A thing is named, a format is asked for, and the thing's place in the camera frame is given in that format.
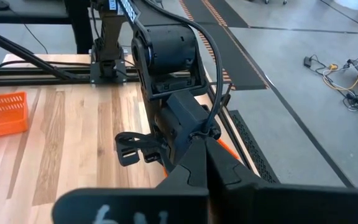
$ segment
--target concrete floor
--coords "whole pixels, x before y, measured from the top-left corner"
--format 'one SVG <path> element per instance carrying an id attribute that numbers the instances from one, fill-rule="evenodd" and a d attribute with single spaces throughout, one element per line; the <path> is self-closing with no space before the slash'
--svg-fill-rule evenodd
<path id="1" fill-rule="evenodd" d="M 329 0 L 288 0 L 286 6 L 281 0 L 271 0 L 268 5 L 259 0 L 226 1 L 254 27 L 231 27 L 232 32 L 320 145 L 358 187 L 358 112 L 347 110 L 342 96 L 303 66 L 303 57 L 313 54 L 326 64 L 342 65 L 349 58 L 357 58 L 358 11 Z M 185 16 L 178 0 L 163 0 L 163 5 Z M 28 27 L 50 54 L 75 53 L 70 26 Z M 35 53 L 45 53 L 23 25 L 0 24 L 0 34 Z M 129 45 L 131 38 L 131 30 L 125 24 L 120 43 Z M 200 48 L 207 71 L 214 76 L 212 58 L 202 44 Z M 6 53 L 0 49 L 0 62 Z M 350 69 L 333 78 L 350 86 L 356 75 Z M 232 91 L 231 94 L 228 108 L 240 112 L 281 182 L 343 186 L 277 94 L 272 90 Z"/>

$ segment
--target orange basket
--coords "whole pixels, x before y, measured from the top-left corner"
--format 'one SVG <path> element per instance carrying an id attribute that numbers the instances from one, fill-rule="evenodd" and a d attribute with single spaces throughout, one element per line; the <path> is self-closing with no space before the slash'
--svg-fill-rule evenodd
<path id="1" fill-rule="evenodd" d="M 0 95 L 0 136 L 26 131 L 27 114 L 25 92 Z"/>

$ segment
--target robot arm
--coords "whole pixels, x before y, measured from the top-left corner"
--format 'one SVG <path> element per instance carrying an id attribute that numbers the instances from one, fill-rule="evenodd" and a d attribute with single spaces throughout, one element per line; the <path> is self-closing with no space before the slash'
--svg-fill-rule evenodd
<path id="1" fill-rule="evenodd" d="M 155 189 L 68 192 L 53 208 L 54 223 L 358 223 L 358 190 L 267 183 L 233 158 L 216 141 L 214 107 L 194 99 L 208 86 L 193 31 L 149 0 L 117 1 L 134 31 L 151 133 L 119 133 L 116 151 L 129 166 L 141 150 L 169 175 Z"/>

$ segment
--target wooden tabletop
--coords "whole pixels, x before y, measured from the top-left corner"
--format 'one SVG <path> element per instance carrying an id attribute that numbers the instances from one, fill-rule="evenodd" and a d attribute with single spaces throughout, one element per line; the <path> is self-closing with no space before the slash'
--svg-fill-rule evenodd
<path id="1" fill-rule="evenodd" d="M 88 55 L 38 56 L 90 62 Z M 7 55 L 4 61 L 11 60 L 18 58 Z M 30 127 L 25 133 L 0 137 L 0 223 L 51 223 L 56 199 L 80 187 L 158 185 L 164 178 L 159 163 L 141 159 L 122 167 L 115 152 L 117 133 L 150 132 L 139 87 L 139 83 L 0 87 L 0 94 L 27 92 Z M 196 99 L 211 107 L 207 95 Z M 216 118 L 221 139 L 235 149 Z"/>

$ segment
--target black rubber strip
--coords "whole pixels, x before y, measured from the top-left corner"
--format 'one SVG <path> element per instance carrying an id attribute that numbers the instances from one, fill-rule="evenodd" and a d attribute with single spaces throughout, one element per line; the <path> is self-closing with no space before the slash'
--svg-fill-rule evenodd
<path id="1" fill-rule="evenodd" d="M 204 25 L 203 27 L 212 35 L 222 55 L 223 67 L 229 74 L 236 90 L 263 90 L 265 83 L 258 76 L 252 65 L 241 54 L 241 44 L 234 36 L 230 36 L 229 29 L 219 25 Z"/>
<path id="2" fill-rule="evenodd" d="M 299 31 L 299 32 L 327 32 L 327 33 L 334 33 L 334 34 L 358 34 L 358 32 L 335 31 L 335 30 L 317 30 L 317 29 L 286 29 L 286 28 L 258 27 L 258 26 L 250 26 L 247 28 L 248 29 L 265 29 L 265 30 Z"/>
<path id="3" fill-rule="evenodd" d="M 348 15 L 346 15 L 345 13 L 343 13 L 343 12 L 339 11 L 338 9 L 332 7 L 332 5 L 330 5 L 329 3 L 326 3 L 326 2 L 323 1 L 323 0 L 320 0 L 320 1 L 321 1 L 322 3 L 324 3 L 324 4 L 326 4 L 327 6 L 329 6 L 331 9 L 334 9 L 335 11 L 339 12 L 340 14 L 342 14 L 343 16 L 345 16 L 346 18 L 348 18 L 348 19 L 350 19 L 351 21 L 353 21 L 353 22 L 355 22 L 355 23 L 358 24 L 358 22 L 357 22 L 356 20 L 350 18 L 350 17 L 349 17 Z"/>
<path id="4" fill-rule="evenodd" d="M 236 90 L 266 89 L 265 82 L 243 56 L 240 51 L 242 45 L 229 28 L 220 26 L 201 0 L 183 0 L 183 2 L 193 16 L 194 21 L 202 25 L 212 35 L 222 55 L 223 67 L 230 76 Z"/>
<path id="5" fill-rule="evenodd" d="M 251 156 L 252 161 L 254 162 L 260 174 L 260 177 L 269 183 L 280 183 L 238 110 L 229 111 L 229 113 L 238 133 L 241 136 L 242 142 L 246 145 L 247 151 Z"/>
<path id="6" fill-rule="evenodd" d="M 248 24 L 225 0 L 208 0 L 209 3 L 218 11 L 228 27 L 247 28 Z"/>
<path id="7" fill-rule="evenodd" d="M 209 96 L 209 99 L 210 99 L 211 101 L 214 101 L 215 94 L 212 92 L 212 89 L 211 89 L 211 88 L 208 88 L 207 94 L 208 94 L 208 96 Z M 231 141 L 233 142 L 233 145 L 234 145 L 234 147 L 236 148 L 236 151 L 239 153 L 240 158 L 241 158 L 241 160 L 243 161 L 244 165 L 245 165 L 248 169 L 251 170 L 251 166 L 250 166 L 248 160 L 246 159 L 246 155 L 244 155 L 244 152 L 242 151 L 242 149 L 241 149 L 241 147 L 240 147 L 240 144 L 239 144 L 237 138 L 236 138 L 235 135 L 234 135 L 234 131 L 233 131 L 233 129 L 231 128 L 231 126 L 230 126 L 230 124 L 229 124 L 229 121 L 227 120 L 227 117 L 226 117 L 224 114 L 222 114 L 221 112 L 219 112 L 218 116 L 219 116 L 219 118 L 221 119 L 224 129 L 227 131 L 227 134 L 229 135 Z"/>

